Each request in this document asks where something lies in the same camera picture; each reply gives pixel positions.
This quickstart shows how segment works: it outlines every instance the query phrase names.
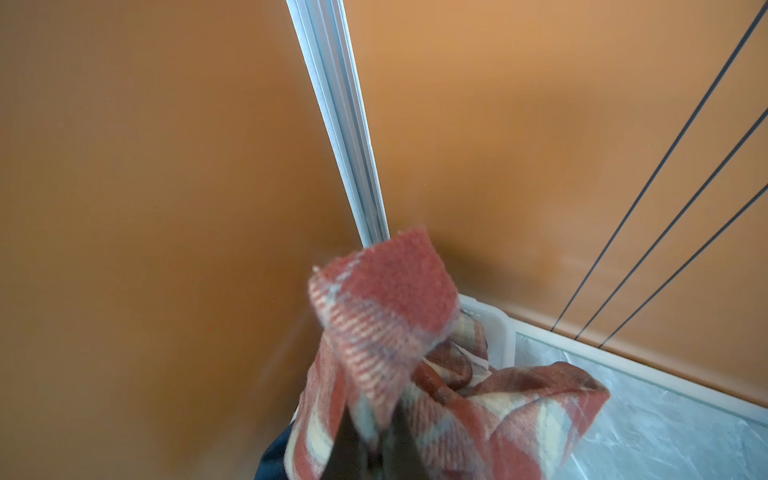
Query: gray marble tile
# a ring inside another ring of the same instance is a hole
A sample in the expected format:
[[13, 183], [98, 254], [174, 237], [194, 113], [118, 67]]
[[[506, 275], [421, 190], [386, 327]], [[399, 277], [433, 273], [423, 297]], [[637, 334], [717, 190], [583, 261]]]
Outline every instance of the gray marble tile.
[[768, 428], [517, 335], [516, 366], [565, 361], [611, 400], [555, 480], [768, 480]]

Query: dark blue fabric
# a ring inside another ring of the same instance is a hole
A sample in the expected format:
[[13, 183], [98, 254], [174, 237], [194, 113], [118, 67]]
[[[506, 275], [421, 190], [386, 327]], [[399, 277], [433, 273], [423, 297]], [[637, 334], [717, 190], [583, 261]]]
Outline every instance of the dark blue fabric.
[[277, 440], [261, 456], [259, 468], [256, 470], [256, 477], [253, 480], [288, 480], [286, 469], [283, 466], [283, 457], [286, 454], [288, 437], [293, 428], [293, 423], [288, 425], [285, 432], [281, 433]]

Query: black cable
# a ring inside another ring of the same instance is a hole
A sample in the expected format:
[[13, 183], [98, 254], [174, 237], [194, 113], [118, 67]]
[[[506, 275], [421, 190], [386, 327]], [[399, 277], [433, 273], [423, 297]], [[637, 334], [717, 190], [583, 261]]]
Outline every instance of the black cable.
[[637, 195], [637, 198], [634, 199], [634, 202], [632, 203], [632, 206], [629, 207], [629, 210], [627, 211], [627, 214], [624, 215], [624, 218], [621, 219], [621, 223], [619, 223], [619, 226], [616, 227], [616, 231], [614, 231], [614, 234], [611, 235], [611, 238], [608, 240], [608, 243], [605, 244], [605, 247], [603, 247], [603, 250], [600, 252], [600, 255], [598, 255], [598, 258], [594, 261], [592, 264], [592, 267], [587, 272], [587, 275], [584, 277], [584, 279], [579, 283], [578, 288], [574, 292], [571, 299], [568, 301], [568, 303], [565, 305], [565, 308], [563, 309], [562, 313], [560, 313], [560, 316], [558, 319], [554, 322], [554, 325], [552, 328], [550, 328], [550, 331], [554, 332], [554, 328], [560, 323], [560, 320], [562, 320], [563, 315], [565, 314], [565, 311], [568, 310], [568, 307], [571, 306], [571, 303], [573, 303], [576, 296], [581, 292], [581, 288], [584, 286], [584, 284], [587, 282], [587, 279], [594, 271], [594, 268], [600, 263], [600, 260], [602, 260], [603, 255], [605, 255], [605, 252], [608, 250], [608, 247], [611, 246], [611, 244], [614, 242], [614, 239], [619, 233], [619, 230], [624, 226], [624, 224], [627, 222], [627, 218], [632, 214], [634, 211], [634, 208], [637, 206], [637, 203], [640, 202], [640, 199], [645, 195], [645, 191], [648, 190], [648, 187], [650, 186], [651, 182], [654, 181], [656, 178], [656, 175], [659, 173], [659, 170], [664, 166], [665, 163], [667, 163], [667, 159], [672, 155], [672, 152], [674, 151], [677, 144], [680, 143], [680, 139], [683, 138], [683, 135], [685, 135], [685, 132], [688, 131], [688, 128], [690, 125], [694, 122], [696, 119], [696, 116], [701, 111], [701, 108], [704, 106], [705, 103], [707, 103], [707, 100], [712, 95], [712, 92], [714, 91], [715, 87], [720, 83], [720, 80], [722, 80], [723, 76], [725, 75], [725, 72], [728, 70], [730, 65], [733, 63], [733, 60], [736, 58], [736, 56], [741, 51], [741, 48], [746, 44], [746, 41], [749, 40], [750, 36], [752, 35], [752, 32], [754, 31], [755, 27], [757, 27], [757, 24], [760, 23], [760, 19], [765, 14], [766, 10], [768, 9], [768, 0], [763, 4], [763, 7], [760, 9], [759, 12], [757, 12], [757, 16], [754, 20], [752, 20], [752, 24], [750, 27], [746, 30], [746, 33], [744, 33], [744, 36], [739, 41], [739, 44], [736, 46], [736, 49], [733, 50], [733, 53], [730, 54], [730, 57], [728, 58], [728, 61], [725, 62], [725, 65], [723, 65], [723, 68], [720, 69], [720, 73], [717, 74], [715, 77], [714, 82], [712, 82], [712, 85], [710, 86], [709, 90], [707, 90], [707, 93], [704, 94], [703, 98], [701, 98], [701, 101], [694, 109], [694, 112], [691, 114], [690, 118], [688, 118], [688, 121], [685, 122], [685, 125], [683, 126], [683, 130], [680, 131], [680, 133], [677, 135], [677, 138], [675, 138], [674, 142], [672, 142], [672, 145], [670, 146], [669, 150], [667, 150], [667, 153], [664, 155], [664, 157], [661, 159], [661, 162], [656, 167], [656, 170], [650, 175], [650, 178], [645, 183], [645, 186], [643, 187], [643, 190], [640, 190], [640, 194]]
[[766, 192], [766, 190], [768, 190], [768, 184], [766, 184], [766, 186], [765, 186], [765, 187], [761, 188], [761, 189], [760, 189], [760, 191], [759, 191], [759, 192], [757, 192], [757, 194], [755, 194], [755, 196], [754, 196], [754, 197], [752, 197], [752, 199], [751, 199], [750, 201], [746, 202], [746, 205], [744, 205], [743, 207], [741, 207], [741, 210], [737, 211], [737, 212], [736, 212], [736, 215], [733, 215], [733, 216], [730, 218], [730, 220], [728, 220], [728, 221], [725, 223], [725, 225], [723, 225], [723, 226], [722, 226], [722, 227], [721, 227], [721, 228], [720, 228], [720, 229], [719, 229], [719, 230], [718, 230], [718, 231], [717, 231], [717, 232], [716, 232], [716, 233], [715, 233], [715, 234], [714, 234], [714, 235], [713, 235], [713, 236], [712, 236], [712, 237], [711, 237], [709, 240], [707, 240], [707, 242], [706, 242], [704, 245], [702, 245], [702, 246], [701, 246], [701, 248], [700, 248], [699, 250], [696, 250], [696, 253], [694, 253], [694, 254], [693, 254], [693, 255], [692, 255], [692, 256], [691, 256], [691, 257], [690, 257], [688, 260], [686, 260], [686, 262], [685, 262], [685, 263], [683, 263], [683, 266], [681, 266], [680, 268], [678, 268], [678, 269], [677, 269], [677, 271], [676, 271], [675, 273], [673, 273], [673, 274], [672, 274], [672, 276], [671, 276], [671, 277], [669, 277], [669, 278], [667, 279], [667, 281], [666, 281], [666, 282], [662, 283], [662, 284], [661, 284], [661, 286], [660, 286], [658, 289], [656, 289], [656, 291], [655, 291], [655, 292], [654, 292], [654, 293], [653, 293], [651, 296], [649, 296], [649, 297], [648, 297], [648, 299], [647, 299], [647, 300], [645, 300], [645, 301], [644, 301], [644, 302], [643, 302], [643, 303], [642, 303], [642, 304], [641, 304], [641, 305], [640, 305], [640, 306], [637, 308], [637, 310], [635, 310], [635, 311], [634, 311], [634, 312], [633, 312], [631, 315], [629, 315], [629, 317], [628, 317], [628, 318], [627, 318], [625, 321], [623, 321], [623, 322], [621, 323], [621, 325], [619, 325], [619, 327], [618, 327], [618, 328], [616, 328], [616, 330], [614, 330], [614, 332], [613, 332], [611, 335], [609, 335], [609, 336], [608, 336], [608, 338], [606, 338], [605, 340], [603, 340], [603, 343], [601, 343], [601, 344], [600, 344], [600, 346], [599, 346], [598, 348], [599, 348], [599, 349], [603, 348], [603, 345], [605, 345], [605, 344], [607, 343], [607, 341], [608, 341], [608, 340], [612, 339], [612, 338], [613, 338], [613, 336], [614, 336], [614, 335], [616, 335], [616, 334], [618, 333], [618, 331], [619, 331], [619, 330], [621, 330], [622, 328], [624, 328], [624, 326], [625, 326], [625, 325], [627, 325], [627, 323], [629, 323], [629, 321], [630, 321], [630, 320], [632, 320], [632, 317], [634, 317], [635, 315], [637, 315], [637, 312], [641, 311], [641, 310], [643, 309], [643, 307], [644, 307], [644, 306], [646, 306], [646, 305], [648, 304], [648, 302], [650, 302], [651, 300], [653, 300], [653, 299], [654, 299], [654, 297], [655, 297], [656, 295], [658, 295], [658, 293], [659, 293], [661, 290], [663, 290], [663, 289], [664, 289], [664, 287], [666, 287], [666, 286], [669, 284], [669, 282], [671, 282], [672, 280], [674, 280], [674, 277], [676, 277], [678, 273], [682, 272], [682, 271], [685, 269], [685, 267], [686, 267], [686, 266], [688, 266], [688, 265], [689, 265], [691, 262], [693, 262], [693, 261], [694, 261], [694, 259], [695, 259], [696, 257], [698, 257], [698, 256], [699, 256], [699, 253], [703, 252], [703, 251], [704, 251], [704, 249], [705, 249], [705, 248], [707, 248], [707, 247], [710, 245], [710, 243], [714, 242], [714, 241], [715, 241], [715, 239], [716, 239], [716, 238], [718, 238], [718, 237], [720, 236], [720, 234], [721, 234], [722, 232], [724, 232], [724, 231], [725, 231], [725, 229], [727, 229], [728, 227], [730, 227], [730, 225], [731, 225], [731, 224], [732, 224], [732, 223], [733, 223], [733, 222], [734, 222], [734, 221], [735, 221], [737, 218], [739, 218], [739, 217], [741, 216], [741, 214], [743, 214], [743, 213], [746, 211], [746, 209], [747, 209], [747, 208], [751, 207], [751, 206], [752, 206], [752, 204], [754, 204], [754, 203], [755, 203], [755, 201], [756, 201], [758, 198], [760, 198], [760, 196], [761, 196], [762, 194], [764, 194], [764, 193]]
[[699, 190], [697, 190], [697, 192], [690, 198], [690, 200], [688, 200], [688, 203], [685, 204], [685, 207], [683, 207], [683, 209], [680, 210], [680, 212], [678, 212], [678, 214], [675, 216], [675, 218], [672, 219], [670, 224], [667, 225], [667, 228], [665, 228], [664, 231], [661, 232], [661, 235], [659, 235], [659, 237], [656, 239], [656, 241], [653, 243], [653, 245], [650, 246], [650, 248], [647, 250], [647, 252], [645, 252], [643, 254], [643, 256], [637, 261], [637, 263], [634, 264], [634, 266], [632, 267], [632, 270], [630, 270], [629, 273], [627, 273], [627, 276], [621, 281], [621, 283], [618, 284], [618, 286], [613, 291], [613, 293], [611, 293], [611, 295], [609, 295], [608, 298], [605, 299], [603, 304], [600, 305], [600, 308], [598, 309], [598, 311], [594, 313], [592, 318], [589, 319], [587, 324], [584, 325], [584, 328], [581, 329], [581, 331], [578, 333], [578, 335], [576, 335], [576, 337], [574, 339], [578, 340], [578, 337], [580, 337], [581, 334], [584, 333], [584, 331], [590, 326], [590, 324], [592, 323], [592, 320], [594, 320], [598, 315], [600, 315], [600, 312], [603, 311], [603, 308], [605, 308], [605, 306], [608, 305], [608, 302], [610, 302], [611, 299], [614, 298], [614, 295], [616, 295], [616, 292], [618, 292], [619, 289], [624, 286], [624, 284], [627, 282], [627, 280], [629, 280], [629, 277], [632, 276], [634, 271], [637, 270], [637, 268], [640, 266], [640, 264], [645, 261], [646, 257], [648, 257], [650, 252], [652, 252], [653, 249], [656, 248], [656, 245], [658, 245], [659, 242], [661, 242], [661, 239], [663, 239], [667, 235], [667, 233], [670, 230], [672, 230], [672, 227], [674, 227], [674, 225], [677, 223], [677, 221], [685, 214], [685, 212], [694, 203], [694, 201], [696, 201], [696, 199], [699, 197], [699, 195], [701, 195], [701, 192], [703, 192], [704, 189], [707, 188], [707, 186], [709, 186], [709, 184], [712, 182], [712, 180], [714, 180], [714, 178], [717, 176], [717, 174], [720, 173], [721, 170], [723, 170], [723, 168], [728, 164], [730, 159], [733, 158], [733, 156], [736, 154], [737, 151], [739, 151], [741, 146], [744, 145], [744, 142], [746, 142], [747, 139], [749, 139], [750, 135], [752, 135], [752, 133], [754, 133], [754, 131], [760, 126], [760, 124], [763, 123], [763, 120], [765, 120], [766, 116], [768, 116], [768, 108], [766, 108], [766, 110], [763, 112], [763, 114], [760, 115], [760, 118], [757, 119], [757, 121], [752, 125], [752, 127], [744, 134], [744, 136], [741, 137], [741, 140], [739, 140], [739, 143], [737, 143], [736, 146], [733, 147], [733, 150], [731, 150], [730, 153], [725, 157], [725, 159], [722, 162], [720, 162], [720, 165], [717, 166], [715, 171], [712, 172], [712, 174], [709, 176], [709, 178], [707, 178], [707, 181], [705, 181], [701, 185], [701, 187], [699, 187]]

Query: orange wall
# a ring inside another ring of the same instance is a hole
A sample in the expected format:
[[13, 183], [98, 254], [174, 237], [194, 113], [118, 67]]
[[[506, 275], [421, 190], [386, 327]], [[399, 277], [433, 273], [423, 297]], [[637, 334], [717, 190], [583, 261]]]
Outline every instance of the orange wall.
[[0, 478], [253, 478], [359, 248], [285, 3], [0, 11]]
[[[392, 231], [552, 327], [763, 0], [348, 2]], [[768, 107], [758, 26], [558, 324], [575, 336]], [[761, 126], [580, 338], [600, 344], [768, 182]], [[606, 347], [768, 405], [768, 196]]]

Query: plaid cloth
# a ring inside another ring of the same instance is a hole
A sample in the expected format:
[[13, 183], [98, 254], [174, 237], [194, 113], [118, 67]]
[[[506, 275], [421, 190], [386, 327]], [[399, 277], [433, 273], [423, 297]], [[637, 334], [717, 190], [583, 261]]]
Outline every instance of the plaid cloth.
[[292, 480], [322, 475], [345, 406], [375, 450], [399, 400], [431, 478], [551, 478], [610, 396], [563, 362], [490, 367], [423, 229], [317, 271], [310, 299], [325, 332], [286, 450]]

